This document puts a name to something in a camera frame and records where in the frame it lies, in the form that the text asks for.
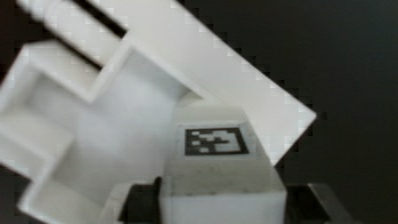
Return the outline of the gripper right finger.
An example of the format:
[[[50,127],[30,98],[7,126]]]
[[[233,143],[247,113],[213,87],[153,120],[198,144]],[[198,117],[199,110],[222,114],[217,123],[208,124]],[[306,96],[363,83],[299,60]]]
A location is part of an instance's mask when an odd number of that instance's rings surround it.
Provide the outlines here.
[[[359,224],[325,184],[286,186],[285,224]]]

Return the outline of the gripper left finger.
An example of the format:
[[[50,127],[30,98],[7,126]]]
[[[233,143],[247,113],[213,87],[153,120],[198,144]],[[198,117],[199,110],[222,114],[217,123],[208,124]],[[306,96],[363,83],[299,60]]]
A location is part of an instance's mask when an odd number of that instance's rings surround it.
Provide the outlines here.
[[[118,219],[123,224],[162,224],[160,186],[160,177],[151,184],[132,186]]]

